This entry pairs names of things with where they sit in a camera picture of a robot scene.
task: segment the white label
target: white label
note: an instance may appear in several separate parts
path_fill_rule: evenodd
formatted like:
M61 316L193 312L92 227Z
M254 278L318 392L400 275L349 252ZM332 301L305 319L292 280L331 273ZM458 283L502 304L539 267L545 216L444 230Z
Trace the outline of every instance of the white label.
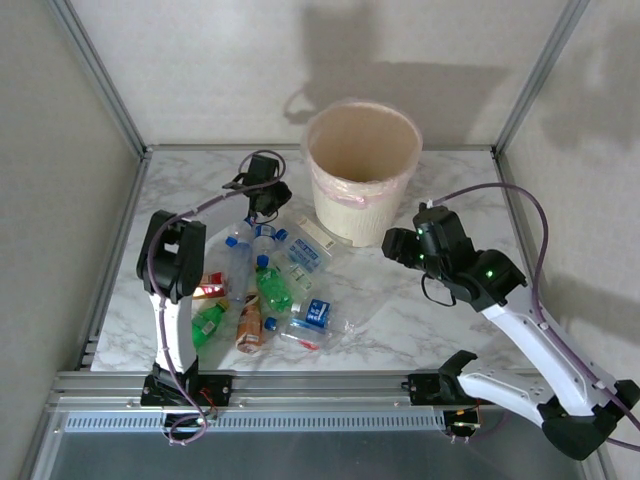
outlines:
M336 244L336 242L334 242L328 234L323 232L320 227L318 227L304 215L300 215L300 218L298 219L298 225L307 233L307 235L309 235L316 242L322 245L325 250L329 250Z
M216 324L213 322L207 322L204 327L202 327L202 333L205 335L209 335L211 331L216 328Z

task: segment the wastebasket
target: wastebasket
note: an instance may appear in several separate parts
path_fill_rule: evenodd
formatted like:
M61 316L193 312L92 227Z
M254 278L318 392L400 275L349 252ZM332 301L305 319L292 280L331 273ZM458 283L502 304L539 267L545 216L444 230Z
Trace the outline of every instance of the wastebasket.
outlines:
M320 112L302 139L320 222L354 247L380 244L421 150L413 121L387 105L347 100Z

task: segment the metal bracket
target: metal bracket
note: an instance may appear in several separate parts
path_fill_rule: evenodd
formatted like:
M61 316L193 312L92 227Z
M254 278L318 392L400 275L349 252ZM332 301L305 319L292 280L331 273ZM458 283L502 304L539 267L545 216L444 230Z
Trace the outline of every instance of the metal bracket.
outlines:
M201 407L228 407L231 398L233 376L231 375L198 375L198 385L195 389L194 400ZM153 375L147 375L140 397L141 407L175 407L184 405L184 399L159 388Z

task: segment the cable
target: cable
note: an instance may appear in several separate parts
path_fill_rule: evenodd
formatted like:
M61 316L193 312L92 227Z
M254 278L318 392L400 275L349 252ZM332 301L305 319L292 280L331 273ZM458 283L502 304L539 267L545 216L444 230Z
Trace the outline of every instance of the cable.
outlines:
M160 241L160 237L162 236L164 231L167 228L169 228L171 225L173 225L174 223L177 223L180 220L184 220L186 218L194 217L198 213L204 212L205 210L211 208L212 206L214 206L218 202L226 200L227 198L235 197L236 195L241 195L241 194L244 194L244 193L252 191L252 190L257 190L259 188L269 187L269 186L274 185L277 182L279 182L280 179L284 176L285 172L287 171L287 164L286 164L286 162L284 160L284 157L282 155L280 155L279 153L276 153L276 152L274 152L272 150L257 150L255 152L250 153L240 163L239 170L242 168L242 166L247 161L249 161L249 159L253 155L260 154L260 153L267 153L269 155L273 155L280 162L282 162L282 173L279 173L278 176L276 176L273 180L269 180L268 182L264 182L264 183L261 183L261 184L258 184L258 185L252 185L250 187L244 187L244 188L241 188L241 189L238 189L238 190L232 190L232 191L229 191L227 193L223 193L221 195L213 197L210 200L207 200L203 204L199 205L198 207L195 207L195 208L193 208L191 210L188 210L188 211L186 211L184 213L178 214L178 215L170 218L169 220L167 220L166 222L164 222L160 226L158 231L155 233L155 235L151 239L151 243L149 244L149 253L148 253L148 259L149 260L147 262L147 268L148 268L148 271L149 271L149 280L151 282L151 285L153 286L153 290L154 290L154 292L156 292L155 293L156 295L160 296L160 305L159 305L159 308L158 308L158 310L159 310L158 311L158 328L160 329L160 342L161 342L162 351L164 353L164 358L165 358L165 361L167 362L167 366L169 367L169 374L171 375L171 379L176 384L176 387L180 391L180 394L184 397L185 400L187 400L187 402L189 402L189 404L191 404L192 407L194 407L198 411L197 414L187 415L187 416L181 418L180 420L178 420L177 422L175 422L171 426L171 428L169 429L169 434L168 434L169 443L171 445L178 444L178 445L186 446L186 445L188 445L188 444L190 444L192 442L195 442L200 437L202 437L205 434L205 432L207 431L208 422L207 422L207 416L205 415L205 413L202 410L202 408L200 407L200 405L198 405L198 403L191 397L191 395L189 395L189 393L184 389L184 387L178 381L178 374L176 372L176 369L175 369L175 366L173 364L173 361L171 360L171 356L169 355L169 346L168 346L168 343L167 343L167 331L166 331L165 324L164 324L164 310L165 310L165 305L166 305L166 302L167 302L167 297L162 293L162 290L160 290L160 287L158 286L158 281L156 279L156 272L155 272L155 268L154 268L154 265L153 265L153 258L154 258L154 255L155 255L157 249L158 249L158 242ZM178 428L178 426L182 425L183 423L187 423L189 421L197 420L198 418L201 419L202 423L201 423L200 428L198 429L198 431L196 433L194 433L191 437L189 437L187 439L184 439L184 440L177 440L174 437L173 434L174 434L176 428Z
M547 324L547 320L542 312L542 305L540 303L540 278L542 276L542 264L544 263L544 259L547 255L547 248L549 246L549 221L547 220L547 215L538 202L538 199L528 190L511 183L505 182L491 182L491 183L481 183L478 185L474 185L472 187L463 188L462 190L458 190L456 192L445 195L444 197L438 198L434 200L431 204L435 207L441 205L442 203L450 200L452 198L458 197L460 195L464 195L465 193L473 192L475 190L480 190L484 188L502 188L505 190L515 190L527 197L531 203L535 206L538 211L538 215L540 216L540 221L542 222L542 243L540 245L540 252L538 253L538 261L536 262L536 266L533 273L533 281L531 286L531 298L533 307L535 309L535 314L540 320L541 323ZM622 401L616 397L615 393L611 391L609 387L604 385L604 383L591 371L591 369L585 365L582 359L573 351L571 348L564 342L564 340L558 335L558 333L553 328L547 328L544 330L545 335L549 338L551 343L566 357L568 357L574 365L581 371L593 384L601 388L605 396L612 401L631 421L634 427L640 431L640 420L631 412L627 406L622 403ZM632 445L629 443L621 442L620 440L615 439L607 439L607 442L612 445L617 445L619 447L628 448L630 450L640 452L640 445Z

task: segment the blue label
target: blue label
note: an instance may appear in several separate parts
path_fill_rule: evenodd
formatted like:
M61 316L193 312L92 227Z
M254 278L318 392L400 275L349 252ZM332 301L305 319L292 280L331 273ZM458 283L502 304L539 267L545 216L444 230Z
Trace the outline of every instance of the blue label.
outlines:
M296 239L289 246L289 257L294 262L305 267L309 272L313 272L322 263L322 258L318 252L301 238Z
M329 302L323 302L322 300L314 298L311 300L311 304L307 310L306 321L316 327L326 328L330 309L331 304Z

